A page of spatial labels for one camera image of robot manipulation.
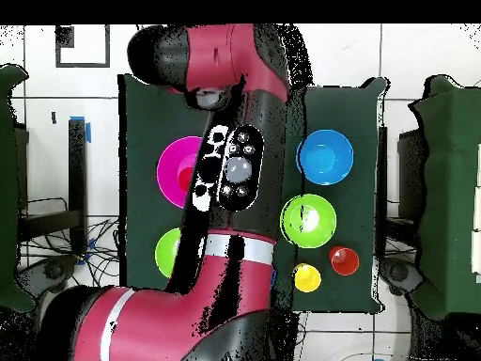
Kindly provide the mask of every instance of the small yellow bowl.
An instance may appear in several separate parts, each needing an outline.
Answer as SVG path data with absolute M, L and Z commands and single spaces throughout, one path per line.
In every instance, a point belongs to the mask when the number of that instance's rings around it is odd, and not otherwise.
M 294 286 L 301 292 L 308 293 L 319 288 L 320 272 L 310 264 L 301 263 L 294 268 Z

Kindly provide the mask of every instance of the lime green bowl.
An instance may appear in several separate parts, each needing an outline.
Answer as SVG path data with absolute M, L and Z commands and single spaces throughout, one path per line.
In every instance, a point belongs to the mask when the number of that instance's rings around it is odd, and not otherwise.
M 170 278 L 176 260 L 180 228 L 173 228 L 166 232 L 155 247 L 155 262 L 161 273 Z
M 335 232 L 335 210 L 322 196 L 295 196 L 281 212 L 281 231 L 284 238 L 300 248 L 323 246 Z

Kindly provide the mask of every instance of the floor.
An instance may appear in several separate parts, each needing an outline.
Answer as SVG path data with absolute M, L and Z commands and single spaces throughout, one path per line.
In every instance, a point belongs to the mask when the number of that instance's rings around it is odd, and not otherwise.
M 30 132 L 28 191 L 30 199 L 68 196 L 67 122 L 85 117 L 91 124 L 87 145 L 88 224 L 118 216 L 118 114 L 116 75 L 130 72 L 126 46 L 138 25 L 112 25 L 110 68 L 56 68 L 54 26 L 0 26 L 0 65 L 23 66 L 29 78 L 13 90 L 12 104 Z M 417 128 L 408 104 L 421 98 L 430 75 L 445 73 L 464 86 L 481 80 L 481 24 L 300 24 L 315 83 L 359 86 L 373 76 L 387 77 L 384 123 L 388 127 L 389 200 L 396 202 L 400 133 Z M 74 47 L 61 50 L 62 62 L 93 63 L 105 58 L 102 25 L 75 25 Z M 55 112 L 55 123 L 52 112 Z M 61 211 L 60 201 L 33 203 L 29 212 Z M 388 212 L 397 215 L 397 205 Z M 98 234 L 96 226 L 91 235 Z M 26 245 L 23 263 L 36 261 L 42 249 Z M 112 234 L 98 246 L 115 252 Z M 101 259 L 92 259 L 99 264 Z M 117 263 L 109 265 L 115 275 Z M 78 265 L 75 277 L 92 277 Z M 102 284 L 116 283 L 108 276 Z M 379 282 L 385 305 L 377 315 L 302 314 L 295 361 L 406 361 L 410 344 L 409 309 L 404 298 Z

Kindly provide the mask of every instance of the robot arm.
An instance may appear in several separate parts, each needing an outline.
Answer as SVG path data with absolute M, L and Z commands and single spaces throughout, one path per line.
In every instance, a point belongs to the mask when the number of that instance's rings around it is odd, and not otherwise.
M 80 287 L 58 295 L 39 355 L 263 361 L 289 90 L 281 40 L 260 24 L 154 26 L 132 39 L 129 58 L 134 75 L 171 86 L 192 106 L 202 89 L 226 95 L 213 105 L 197 155 L 174 272 L 164 291 Z M 55 357 L 52 346 L 64 350 Z

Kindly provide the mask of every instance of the green panel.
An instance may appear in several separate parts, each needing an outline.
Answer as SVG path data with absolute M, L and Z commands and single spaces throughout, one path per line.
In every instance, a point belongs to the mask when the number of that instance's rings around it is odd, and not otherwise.
M 305 181 L 305 193 L 325 197 L 334 206 L 337 228 L 334 236 L 318 249 L 298 249 L 282 237 L 275 247 L 274 264 L 278 271 L 276 288 L 283 294 L 280 306 L 288 306 L 291 274 L 299 263 L 308 263 L 320 271 L 322 282 L 314 292 L 293 289 L 293 310 L 378 312 L 380 305 L 371 296 L 374 193 L 378 150 L 378 100 L 385 90 L 384 79 L 373 80 L 366 88 L 311 87 L 305 96 L 307 133 L 332 129 L 343 134 L 354 151 L 354 165 L 345 179 L 331 186 Z M 302 175 L 295 163 L 295 151 L 303 131 L 298 112 L 289 109 L 283 204 L 302 193 Z M 329 262 L 333 246 L 354 249 L 360 267 L 354 275 L 338 275 Z
M 17 227 L 19 217 L 19 184 L 17 152 L 13 130 L 13 117 L 9 108 L 11 89 L 27 78 L 25 71 L 16 65 L 0 67 L 0 307 L 19 312 L 30 311 L 35 302 L 21 290 L 14 279 L 18 264 Z
M 130 75 L 127 87 L 127 260 L 128 284 L 162 289 L 165 278 L 158 271 L 154 249 L 160 237 L 178 227 L 181 210 L 159 191 L 155 168 L 161 152 L 177 138 L 201 135 L 208 113 L 188 110 L 181 96 L 146 86 Z M 311 294 L 295 294 L 294 309 L 313 311 L 376 312 L 380 306 L 371 298 L 374 183 L 378 143 L 378 96 L 385 89 L 383 79 L 366 88 L 312 87 L 305 98 L 308 131 L 334 129 L 344 134 L 354 149 L 354 167 L 335 186 L 305 184 L 306 192 L 325 196 L 334 205 L 337 232 L 320 249 L 300 250 L 299 261 L 319 267 L 323 281 Z M 299 131 L 300 110 L 289 109 L 286 171 L 283 200 L 301 193 L 302 176 L 295 165 L 295 148 L 303 138 Z M 335 275 L 327 259 L 334 244 L 356 249 L 361 267 L 355 275 Z M 290 275 L 295 248 L 281 238 L 274 251 L 278 269 L 277 302 L 288 306 L 292 293 Z
M 446 76 L 436 76 L 428 98 L 414 109 L 424 125 L 429 156 L 427 205 L 419 227 L 420 268 L 427 283 L 412 299 L 435 320 L 452 312 L 481 313 L 481 284 L 471 272 L 481 90 L 453 86 Z

